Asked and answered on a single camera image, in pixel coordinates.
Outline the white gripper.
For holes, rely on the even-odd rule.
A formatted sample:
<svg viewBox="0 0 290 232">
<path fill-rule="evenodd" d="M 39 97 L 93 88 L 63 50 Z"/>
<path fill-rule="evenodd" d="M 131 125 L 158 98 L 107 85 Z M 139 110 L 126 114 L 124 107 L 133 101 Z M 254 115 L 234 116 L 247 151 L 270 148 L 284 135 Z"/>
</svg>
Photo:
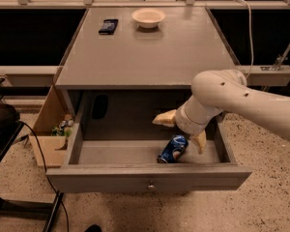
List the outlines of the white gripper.
<svg viewBox="0 0 290 232">
<path fill-rule="evenodd" d="M 185 103 L 177 111 L 175 109 L 157 115 L 152 121 L 155 125 L 177 127 L 190 134 L 190 141 L 197 146 L 198 153 L 202 154 L 206 147 L 206 132 L 208 124 L 207 111 L 204 107 Z"/>
</svg>

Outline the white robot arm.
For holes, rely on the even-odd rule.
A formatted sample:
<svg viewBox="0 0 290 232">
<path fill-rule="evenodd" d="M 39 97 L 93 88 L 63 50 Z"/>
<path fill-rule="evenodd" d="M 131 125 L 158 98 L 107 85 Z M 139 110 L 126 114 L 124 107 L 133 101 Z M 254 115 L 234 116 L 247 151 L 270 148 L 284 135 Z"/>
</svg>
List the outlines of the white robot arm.
<svg viewBox="0 0 290 232">
<path fill-rule="evenodd" d="M 191 96 L 179 108 L 156 116 L 153 123 L 178 127 L 200 152 L 205 129 L 219 113 L 236 113 L 290 142 L 290 97 L 253 90 L 237 70 L 205 71 L 191 82 Z"/>
</svg>

